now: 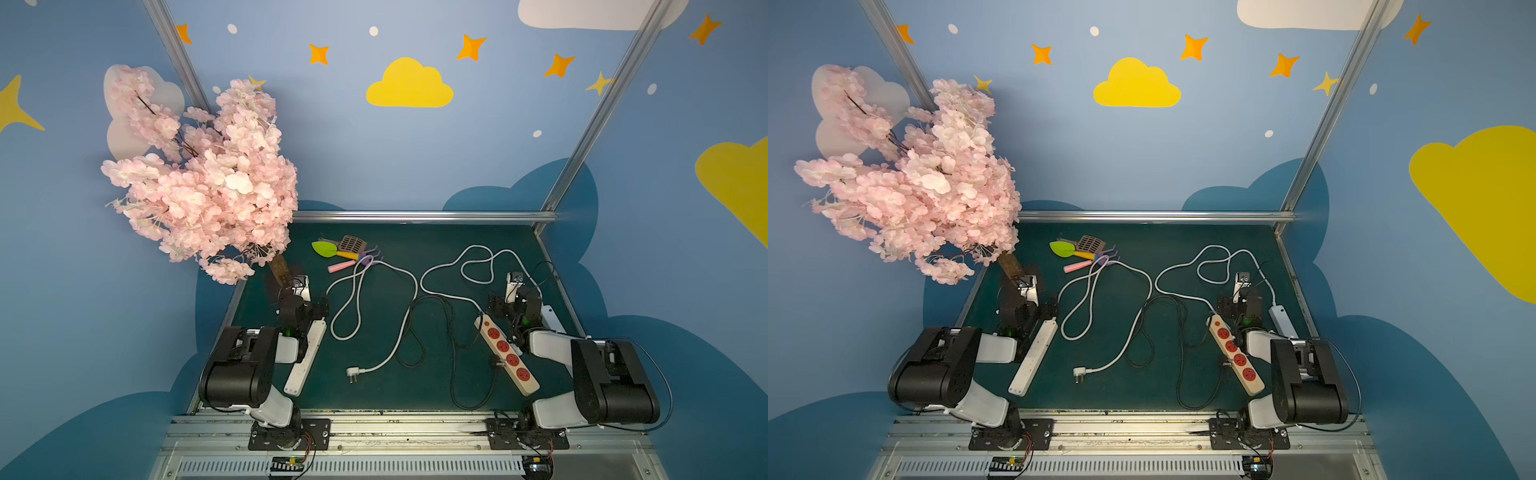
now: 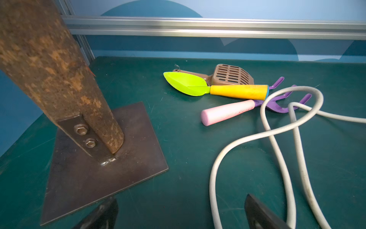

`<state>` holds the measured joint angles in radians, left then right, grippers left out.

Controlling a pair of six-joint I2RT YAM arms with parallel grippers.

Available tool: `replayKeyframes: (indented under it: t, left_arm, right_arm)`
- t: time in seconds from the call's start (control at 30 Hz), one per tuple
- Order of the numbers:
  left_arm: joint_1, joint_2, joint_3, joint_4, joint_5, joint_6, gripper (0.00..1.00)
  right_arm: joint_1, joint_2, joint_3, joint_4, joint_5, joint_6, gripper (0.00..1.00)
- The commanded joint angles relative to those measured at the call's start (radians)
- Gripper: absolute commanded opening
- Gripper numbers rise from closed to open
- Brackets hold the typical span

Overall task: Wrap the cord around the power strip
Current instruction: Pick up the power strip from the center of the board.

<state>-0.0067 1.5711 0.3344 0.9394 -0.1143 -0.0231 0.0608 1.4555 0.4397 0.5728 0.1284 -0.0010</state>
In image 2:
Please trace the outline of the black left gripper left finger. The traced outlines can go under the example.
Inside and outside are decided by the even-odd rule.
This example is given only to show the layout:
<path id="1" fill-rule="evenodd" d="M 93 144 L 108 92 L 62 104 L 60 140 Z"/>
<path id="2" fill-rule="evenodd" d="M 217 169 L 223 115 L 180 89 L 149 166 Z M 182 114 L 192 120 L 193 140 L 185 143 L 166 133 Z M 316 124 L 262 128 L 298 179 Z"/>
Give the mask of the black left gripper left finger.
<path id="1" fill-rule="evenodd" d="M 73 229 L 113 229 L 119 208 L 115 197 L 109 197 Z"/>

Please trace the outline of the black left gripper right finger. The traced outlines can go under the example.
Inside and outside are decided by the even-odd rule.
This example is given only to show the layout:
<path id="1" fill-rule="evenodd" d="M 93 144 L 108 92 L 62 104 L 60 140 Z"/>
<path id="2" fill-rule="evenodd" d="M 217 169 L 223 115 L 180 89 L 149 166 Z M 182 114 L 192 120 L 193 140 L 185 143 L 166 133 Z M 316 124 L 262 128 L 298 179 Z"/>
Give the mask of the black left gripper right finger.
<path id="1" fill-rule="evenodd" d="M 250 229 L 290 229 L 290 227 L 254 195 L 245 200 L 246 217 Z"/>

